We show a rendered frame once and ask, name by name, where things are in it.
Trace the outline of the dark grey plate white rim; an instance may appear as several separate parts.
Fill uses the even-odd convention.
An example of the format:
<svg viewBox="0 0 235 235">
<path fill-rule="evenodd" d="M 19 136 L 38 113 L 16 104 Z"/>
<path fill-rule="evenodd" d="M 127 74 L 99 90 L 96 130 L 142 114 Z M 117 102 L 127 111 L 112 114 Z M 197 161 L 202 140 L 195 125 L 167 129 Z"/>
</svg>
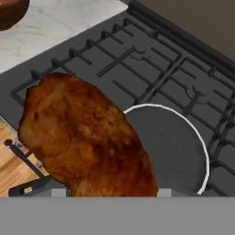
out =
<svg viewBox="0 0 235 235">
<path fill-rule="evenodd" d="M 138 133 L 160 189 L 200 196 L 210 176 L 206 144 L 196 127 L 168 106 L 141 104 L 124 114 Z"/>
</svg>

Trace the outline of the black gas hob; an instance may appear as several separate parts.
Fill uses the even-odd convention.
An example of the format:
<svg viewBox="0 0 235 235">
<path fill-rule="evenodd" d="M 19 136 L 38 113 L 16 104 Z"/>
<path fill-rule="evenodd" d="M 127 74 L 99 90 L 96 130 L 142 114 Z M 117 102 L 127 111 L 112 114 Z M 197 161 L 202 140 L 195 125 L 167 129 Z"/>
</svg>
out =
<svg viewBox="0 0 235 235">
<path fill-rule="evenodd" d="M 168 106 L 203 138 L 210 176 L 201 196 L 235 196 L 235 64 L 133 1 L 110 19 L 0 74 L 0 118 L 17 129 L 27 90 L 50 73 L 99 88 L 123 112 Z"/>
</svg>

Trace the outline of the brown wooden bowl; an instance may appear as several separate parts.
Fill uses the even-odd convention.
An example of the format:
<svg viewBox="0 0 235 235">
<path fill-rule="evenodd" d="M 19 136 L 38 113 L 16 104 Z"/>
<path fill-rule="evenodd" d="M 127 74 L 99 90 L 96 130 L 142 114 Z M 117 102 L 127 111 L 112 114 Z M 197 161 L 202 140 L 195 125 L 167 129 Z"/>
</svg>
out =
<svg viewBox="0 0 235 235">
<path fill-rule="evenodd" d="M 27 13 L 30 0 L 0 0 L 0 31 L 12 28 Z"/>
</svg>

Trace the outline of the brown chicken drumstick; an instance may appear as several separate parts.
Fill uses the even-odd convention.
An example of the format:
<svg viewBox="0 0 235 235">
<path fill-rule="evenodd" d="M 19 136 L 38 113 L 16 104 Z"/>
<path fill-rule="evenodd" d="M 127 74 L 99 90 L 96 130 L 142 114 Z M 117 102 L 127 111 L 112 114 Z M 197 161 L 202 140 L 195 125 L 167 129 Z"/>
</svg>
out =
<svg viewBox="0 0 235 235">
<path fill-rule="evenodd" d="M 150 158 L 98 88 L 50 73 L 26 92 L 18 138 L 72 196 L 156 196 Z"/>
</svg>

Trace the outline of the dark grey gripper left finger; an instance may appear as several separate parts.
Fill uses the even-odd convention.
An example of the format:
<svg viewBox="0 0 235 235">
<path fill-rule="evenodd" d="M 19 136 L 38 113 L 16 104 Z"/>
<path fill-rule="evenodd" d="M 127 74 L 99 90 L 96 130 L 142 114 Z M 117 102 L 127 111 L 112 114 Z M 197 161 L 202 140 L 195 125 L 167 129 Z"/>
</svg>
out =
<svg viewBox="0 0 235 235">
<path fill-rule="evenodd" d="M 9 197 L 66 197 L 69 195 L 70 190 L 65 185 L 54 181 L 50 175 L 8 189 Z"/>
</svg>

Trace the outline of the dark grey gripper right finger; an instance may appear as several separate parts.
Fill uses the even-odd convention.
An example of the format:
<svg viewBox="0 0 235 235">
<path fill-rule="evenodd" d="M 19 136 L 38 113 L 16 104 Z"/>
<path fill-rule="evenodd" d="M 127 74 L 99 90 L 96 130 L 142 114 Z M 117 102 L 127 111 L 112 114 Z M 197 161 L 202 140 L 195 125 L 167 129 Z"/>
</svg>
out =
<svg viewBox="0 0 235 235">
<path fill-rule="evenodd" d="M 181 192 L 172 188 L 160 188 L 157 197 L 186 197 L 196 196 L 195 193 Z"/>
</svg>

